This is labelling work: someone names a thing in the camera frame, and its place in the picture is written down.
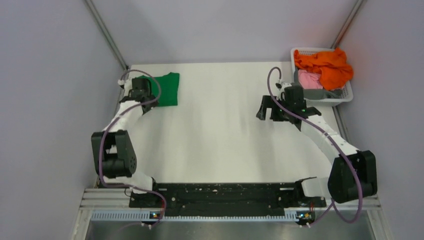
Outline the green t shirt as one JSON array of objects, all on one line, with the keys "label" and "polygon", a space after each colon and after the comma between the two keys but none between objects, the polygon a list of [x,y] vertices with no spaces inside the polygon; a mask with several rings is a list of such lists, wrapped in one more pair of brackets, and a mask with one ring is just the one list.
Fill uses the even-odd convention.
[{"label": "green t shirt", "polygon": [[177,106],[180,74],[170,72],[166,75],[155,76],[154,78],[161,88],[161,95],[158,99],[158,107]]}]

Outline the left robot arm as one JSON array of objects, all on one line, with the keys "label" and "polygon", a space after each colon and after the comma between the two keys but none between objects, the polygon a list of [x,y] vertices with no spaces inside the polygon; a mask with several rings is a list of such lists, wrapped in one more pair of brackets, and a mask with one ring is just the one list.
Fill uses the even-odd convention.
[{"label": "left robot arm", "polygon": [[147,112],[158,105],[160,93],[153,93],[154,78],[136,77],[120,79],[119,86],[124,95],[118,103],[117,111],[110,123],[91,135],[91,146],[95,171],[105,188],[128,188],[132,197],[141,200],[149,207],[167,202],[155,190],[155,180],[145,173],[136,173],[138,160],[129,130]]}]

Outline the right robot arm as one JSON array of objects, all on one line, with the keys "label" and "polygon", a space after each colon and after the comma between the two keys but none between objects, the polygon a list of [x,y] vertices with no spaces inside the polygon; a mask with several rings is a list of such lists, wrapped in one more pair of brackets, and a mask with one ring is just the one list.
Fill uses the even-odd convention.
[{"label": "right robot arm", "polygon": [[287,86],[278,96],[263,95],[256,117],[264,121],[289,122],[308,137],[331,164],[328,177],[300,180],[293,192],[299,206],[307,206],[314,197],[324,197],[342,204],[378,192],[376,157],[370,150],[360,150],[347,142],[326,122],[322,113],[308,106],[299,86]]}]

